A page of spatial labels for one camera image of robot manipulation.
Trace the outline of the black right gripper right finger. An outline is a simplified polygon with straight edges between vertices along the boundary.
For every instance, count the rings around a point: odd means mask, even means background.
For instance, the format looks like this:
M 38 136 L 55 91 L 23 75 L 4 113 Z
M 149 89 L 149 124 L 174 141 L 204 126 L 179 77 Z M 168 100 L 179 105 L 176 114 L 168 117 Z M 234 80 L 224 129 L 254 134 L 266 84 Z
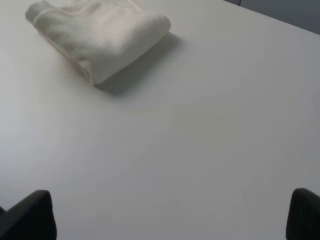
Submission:
M 320 238 L 320 197 L 306 188 L 293 191 L 287 217 L 287 240 Z

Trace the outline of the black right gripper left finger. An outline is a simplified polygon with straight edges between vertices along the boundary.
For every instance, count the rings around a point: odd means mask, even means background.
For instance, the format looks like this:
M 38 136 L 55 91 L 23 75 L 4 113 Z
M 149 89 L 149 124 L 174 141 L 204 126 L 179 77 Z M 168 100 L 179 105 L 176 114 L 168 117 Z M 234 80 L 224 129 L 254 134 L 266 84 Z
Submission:
M 52 197 L 36 190 L 8 210 L 0 209 L 2 240 L 56 240 Z

